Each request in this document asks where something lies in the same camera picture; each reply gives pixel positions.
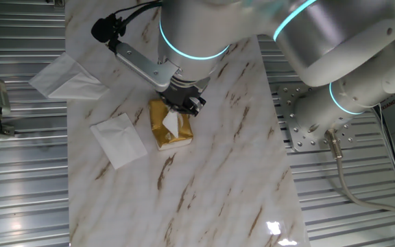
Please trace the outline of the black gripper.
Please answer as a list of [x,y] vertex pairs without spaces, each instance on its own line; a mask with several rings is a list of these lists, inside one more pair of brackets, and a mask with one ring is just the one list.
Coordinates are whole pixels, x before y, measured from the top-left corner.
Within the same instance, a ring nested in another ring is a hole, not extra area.
[[201,97],[208,86],[208,78],[198,81],[185,81],[172,77],[168,88],[160,92],[160,98],[169,110],[180,114],[197,116],[206,104]]

